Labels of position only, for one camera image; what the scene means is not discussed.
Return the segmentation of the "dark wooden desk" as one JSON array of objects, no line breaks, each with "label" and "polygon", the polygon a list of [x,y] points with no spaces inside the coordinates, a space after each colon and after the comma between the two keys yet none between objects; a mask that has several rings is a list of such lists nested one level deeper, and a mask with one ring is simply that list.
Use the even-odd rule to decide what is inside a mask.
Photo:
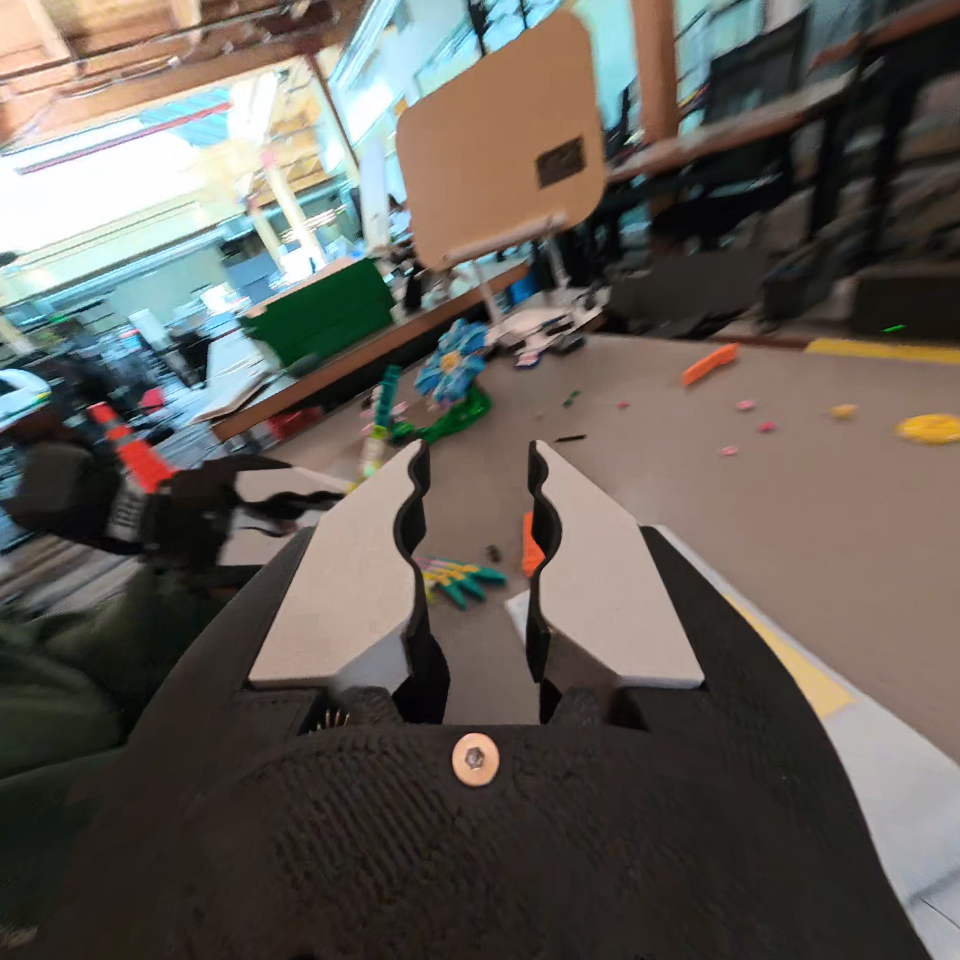
[{"label": "dark wooden desk", "polygon": [[873,155],[870,242],[882,230],[892,163],[922,88],[958,71],[958,2],[915,2],[827,46],[807,63],[813,3],[774,30],[715,58],[707,75],[702,124],[606,165],[606,189],[597,213],[618,218],[656,197],[675,197],[700,186],[705,196],[675,204],[691,216],[691,235],[722,233],[711,217],[727,201],[718,188],[773,173],[792,194],[792,138],[822,123],[806,238],[836,216],[844,186],[845,144],[857,112],[870,99],[885,102],[883,133]]}]

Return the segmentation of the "colourful lego bird body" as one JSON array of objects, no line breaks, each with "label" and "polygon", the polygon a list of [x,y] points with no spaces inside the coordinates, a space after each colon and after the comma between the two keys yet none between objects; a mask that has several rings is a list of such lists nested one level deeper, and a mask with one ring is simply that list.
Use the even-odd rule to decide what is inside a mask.
[{"label": "colourful lego bird body", "polygon": [[370,414],[358,464],[358,481],[374,476],[387,459],[392,443],[394,408],[402,377],[402,367],[390,364],[370,394],[367,412]]}]

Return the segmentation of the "lego instruction booklet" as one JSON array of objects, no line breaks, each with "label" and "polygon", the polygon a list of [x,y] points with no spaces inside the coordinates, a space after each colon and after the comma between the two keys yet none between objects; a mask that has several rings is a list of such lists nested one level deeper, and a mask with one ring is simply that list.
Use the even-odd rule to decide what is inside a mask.
[{"label": "lego instruction booklet", "polygon": [[932,958],[958,958],[958,765],[810,654],[676,534],[660,531],[791,673],[844,764],[908,919]]}]

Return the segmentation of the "long wooden table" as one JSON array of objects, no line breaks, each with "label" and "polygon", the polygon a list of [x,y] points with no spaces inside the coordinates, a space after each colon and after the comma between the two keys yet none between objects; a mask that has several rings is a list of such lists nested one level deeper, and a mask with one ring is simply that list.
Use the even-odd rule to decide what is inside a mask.
[{"label": "long wooden table", "polygon": [[317,400],[337,405],[369,388],[390,365],[403,369],[419,362],[462,318],[477,319],[485,307],[482,285],[473,278],[455,281],[453,295],[423,308],[350,349],[320,363],[300,378],[282,376],[236,411],[216,418],[210,430],[220,444],[249,433],[270,418]]}]

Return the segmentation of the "striped lego wing assembly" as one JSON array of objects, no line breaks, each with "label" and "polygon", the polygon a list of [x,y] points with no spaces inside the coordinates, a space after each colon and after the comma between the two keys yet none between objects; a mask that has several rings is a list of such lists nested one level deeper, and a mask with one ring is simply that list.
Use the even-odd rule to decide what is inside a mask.
[{"label": "striped lego wing assembly", "polygon": [[416,556],[414,561],[429,604],[442,601],[465,611],[472,602],[485,602],[487,589],[508,586],[503,573],[485,565],[433,556]]}]

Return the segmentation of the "yellow round lego piece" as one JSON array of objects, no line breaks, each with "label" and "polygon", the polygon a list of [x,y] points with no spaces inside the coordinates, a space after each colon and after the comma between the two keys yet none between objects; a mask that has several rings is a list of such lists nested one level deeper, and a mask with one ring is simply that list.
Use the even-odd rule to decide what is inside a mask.
[{"label": "yellow round lego piece", "polygon": [[918,414],[906,417],[895,426],[897,437],[926,446],[949,446],[959,443],[960,420],[954,414]]}]

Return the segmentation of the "orange traffic cone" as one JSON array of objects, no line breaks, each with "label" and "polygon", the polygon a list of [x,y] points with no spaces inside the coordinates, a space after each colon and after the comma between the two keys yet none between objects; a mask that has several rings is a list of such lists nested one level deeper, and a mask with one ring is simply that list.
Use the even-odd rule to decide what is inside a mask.
[{"label": "orange traffic cone", "polygon": [[86,413],[102,428],[131,481],[146,495],[157,494],[178,472],[161,454],[104,402],[92,404]]}]

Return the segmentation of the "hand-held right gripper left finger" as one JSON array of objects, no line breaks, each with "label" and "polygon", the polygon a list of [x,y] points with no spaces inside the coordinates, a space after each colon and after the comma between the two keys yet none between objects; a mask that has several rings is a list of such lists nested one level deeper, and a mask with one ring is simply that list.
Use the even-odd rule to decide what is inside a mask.
[{"label": "hand-held right gripper left finger", "polygon": [[429,486],[429,447],[417,440],[323,515],[249,669],[252,688],[449,692],[413,557]]}]

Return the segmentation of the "person's green jacket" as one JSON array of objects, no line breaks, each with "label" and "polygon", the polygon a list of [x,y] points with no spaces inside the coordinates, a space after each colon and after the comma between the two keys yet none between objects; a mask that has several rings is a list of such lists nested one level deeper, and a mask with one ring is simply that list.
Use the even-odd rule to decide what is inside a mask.
[{"label": "person's green jacket", "polygon": [[2,957],[54,910],[98,801],[74,788],[119,759],[173,667],[260,564],[140,566],[86,610],[2,616]]}]

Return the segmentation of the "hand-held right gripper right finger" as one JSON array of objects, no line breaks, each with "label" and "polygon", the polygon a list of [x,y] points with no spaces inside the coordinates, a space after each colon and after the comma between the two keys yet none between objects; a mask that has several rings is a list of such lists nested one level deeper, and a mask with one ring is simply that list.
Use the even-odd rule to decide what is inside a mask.
[{"label": "hand-held right gripper right finger", "polygon": [[695,690],[705,680],[638,520],[543,440],[528,450],[532,537],[525,649],[558,693]]}]

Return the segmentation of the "green box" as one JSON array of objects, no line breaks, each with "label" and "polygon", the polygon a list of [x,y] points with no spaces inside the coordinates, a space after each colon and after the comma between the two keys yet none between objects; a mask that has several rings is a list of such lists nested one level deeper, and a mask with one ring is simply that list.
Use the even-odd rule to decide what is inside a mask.
[{"label": "green box", "polygon": [[339,258],[286,291],[252,306],[238,322],[282,369],[325,361],[389,329],[396,301],[377,264]]}]

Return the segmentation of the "tan chair white legs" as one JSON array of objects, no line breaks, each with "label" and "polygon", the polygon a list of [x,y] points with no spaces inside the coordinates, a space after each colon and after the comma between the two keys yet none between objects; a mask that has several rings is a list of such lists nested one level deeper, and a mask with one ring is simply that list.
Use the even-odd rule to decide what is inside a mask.
[{"label": "tan chair white legs", "polygon": [[406,188],[415,258],[434,274],[531,241],[544,241],[558,284],[548,308],[498,315],[486,281],[489,345],[543,350],[549,320],[576,330],[556,238],[586,221],[606,186],[592,41],[558,9],[400,117],[395,149]]}]

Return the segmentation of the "lego flower model green base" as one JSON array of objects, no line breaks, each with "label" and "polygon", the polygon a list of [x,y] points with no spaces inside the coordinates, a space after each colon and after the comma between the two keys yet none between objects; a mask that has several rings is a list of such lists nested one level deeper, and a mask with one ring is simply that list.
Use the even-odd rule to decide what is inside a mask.
[{"label": "lego flower model green base", "polygon": [[491,411],[493,400],[478,382],[487,366],[489,330],[482,321],[458,318],[439,338],[414,379],[417,394],[438,416],[425,427],[395,418],[388,434],[395,447],[415,439],[435,445],[471,428]]}]

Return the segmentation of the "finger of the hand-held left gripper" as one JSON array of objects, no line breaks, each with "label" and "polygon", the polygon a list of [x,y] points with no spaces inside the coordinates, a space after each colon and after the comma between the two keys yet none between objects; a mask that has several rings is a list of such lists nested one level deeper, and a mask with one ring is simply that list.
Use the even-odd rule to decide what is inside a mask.
[{"label": "finger of the hand-held left gripper", "polygon": [[353,488],[352,482],[298,466],[241,471],[233,480],[238,507],[262,520],[326,512]]},{"label": "finger of the hand-held left gripper", "polygon": [[250,525],[237,527],[227,535],[218,553],[218,567],[262,567],[297,534],[312,531],[314,527],[294,525],[281,530]]}]

